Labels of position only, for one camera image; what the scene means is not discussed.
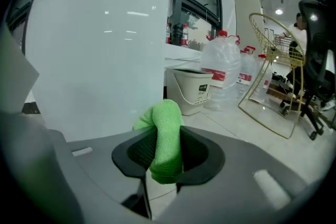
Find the green microfiber towel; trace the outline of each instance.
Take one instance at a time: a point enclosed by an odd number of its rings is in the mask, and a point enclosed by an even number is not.
[[[163,100],[149,108],[134,125],[137,130],[156,126],[155,157],[150,166],[152,178],[160,184],[175,183],[182,172],[180,126],[183,125],[181,110],[172,100]]]

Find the red bottle cap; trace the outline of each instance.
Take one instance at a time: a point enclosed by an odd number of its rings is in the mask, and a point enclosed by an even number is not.
[[[227,37],[227,31],[219,30],[219,31],[218,31],[218,35],[219,35],[219,36],[222,36],[222,37]]]

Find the plastic water bottle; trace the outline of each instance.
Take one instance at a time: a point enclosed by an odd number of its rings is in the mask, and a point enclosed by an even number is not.
[[[188,47],[188,25],[187,24],[183,25],[181,46]]]
[[[204,46],[201,68],[213,74],[211,99],[204,105],[208,109],[223,110],[228,103],[237,101],[236,81],[242,67],[237,45],[239,36],[227,37],[227,32],[221,30]]]
[[[167,27],[166,27],[166,43],[170,44],[170,26],[169,26],[169,22],[167,22]]]
[[[247,46],[241,50],[241,72],[237,80],[238,98],[241,99],[249,90],[258,72],[257,62],[253,57],[254,47]]]
[[[261,54],[258,56],[258,66],[259,66],[258,69],[260,69],[263,66],[265,59],[266,59],[266,56],[264,54]],[[267,65],[268,65],[268,61],[266,60],[260,75],[264,74]],[[273,68],[271,65],[269,65],[264,76],[259,82],[258,86],[255,88],[253,95],[250,97],[251,99],[259,103],[263,103],[265,101],[266,93],[270,85],[270,82],[272,80],[272,76],[273,76]]]

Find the gold metal frame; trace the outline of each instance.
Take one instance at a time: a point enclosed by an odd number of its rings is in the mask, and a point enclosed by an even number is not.
[[[293,38],[293,40],[298,44],[298,46],[296,47],[296,51],[290,51],[289,48],[288,48],[288,54],[285,52],[285,51],[282,51],[281,48],[278,48],[272,41],[270,41],[265,35],[264,33],[262,33],[255,20],[254,20],[254,16],[261,16],[261,17],[264,17],[264,18],[267,18],[269,20],[271,20],[272,22],[276,23],[277,25],[281,26],[287,33],[289,33],[291,35],[291,37]],[[298,118],[299,118],[299,115],[300,115],[300,112],[301,112],[301,104],[302,104],[302,95],[300,96],[300,100],[299,100],[299,107],[298,107],[298,115],[295,119],[295,122],[294,122],[294,125],[293,125],[293,128],[292,128],[292,131],[289,135],[289,137],[286,137],[284,136],[283,134],[275,131],[274,129],[272,129],[270,126],[267,126],[265,125],[263,122],[260,122],[258,119],[256,119],[253,115],[251,115],[249,112],[247,112],[246,110],[244,110],[244,108],[242,108],[241,106],[241,103],[246,100],[246,101],[251,101],[251,102],[254,102],[254,103],[257,103],[259,105],[262,105],[262,106],[266,106],[268,107],[269,109],[275,111],[276,113],[278,113],[279,115],[281,115],[282,117],[285,117],[283,116],[282,114],[280,114],[278,111],[276,111],[275,109],[271,108],[270,106],[268,105],[265,105],[265,104],[261,104],[255,100],[252,100],[250,97],[253,95],[254,91],[256,90],[256,88],[258,87],[259,83],[261,82],[263,76],[265,75],[266,71],[267,71],[267,68],[269,67],[270,63],[273,62],[274,60],[276,60],[278,63],[281,63],[283,65],[290,65],[292,67],[292,70],[293,70],[293,80],[295,81],[295,68],[300,68],[301,69],[301,84],[300,84],[300,90],[301,90],[301,93],[303,93],[303,65],[305,64],[305,55],[303,53],[303,49],[302,47],[300,46],[300,43],[295,39],[295,36],[281,23],[277,22],[276,20],[274,20],[273,18],[269,17],[269,16],[266,16],[264,14],[261,14],[261,13],[251,13],[249,15],[249,20],[252,24],[252,27],[256,33],[256,36],[257,36],[257,39],[258,39],[258,42],[260,44],[260,47],[262,49],[262,51],[264,52],[264,54],[266,55],[266,58],[264,60],[264,63],[262,64],[262,67],[258,73],[258,76],[256,77],[256,79],[254,80],[254,82],[252,83],[251,87],[249,88],[249,90],[246,92],[246,94],[244,95],[244,97],[240,100],[239,104],[238,104],[238,107],[244,111],[247,115],[249,115],[252,119],[254,119],[256,122],[258,122],[259,124],[261,124],[262,126],[264,126],[265,128],[269,129],[270,131],[276,133],[277,135],[283,137],[283,138],[286,138],[286,139],[290,139],[291,136],[293,135],[293,132],[294,132],[294,129],[296,127],[296,123],[298,121]],[[267,64],[267,67],[264,69],[264,66],[266,64],[266,60],[268,60],[268,64]],[[293,99],[291,99],[290,101],[290,105],[289,105],[289,110],[288,110],[288,114],[289,115],[292,111],[291,111],[291,107],[292,107],[292,102],[293,102]]]

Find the white shirt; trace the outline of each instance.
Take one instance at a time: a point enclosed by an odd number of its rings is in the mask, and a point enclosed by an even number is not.
[[[306,54],[306,50],[307,50],[307,31],[304,30],[300,30],[299,28],[295,27],[294,24],[290,25],[288,27],[288,30],[292,32],[293,36],[295,37],[295,39],[300,43],[300,46],[303,49],[303,53]],[[291,36],[290,33],[285,33],[287,37],[290,36],[291,41],[294,41],[293,37]]]

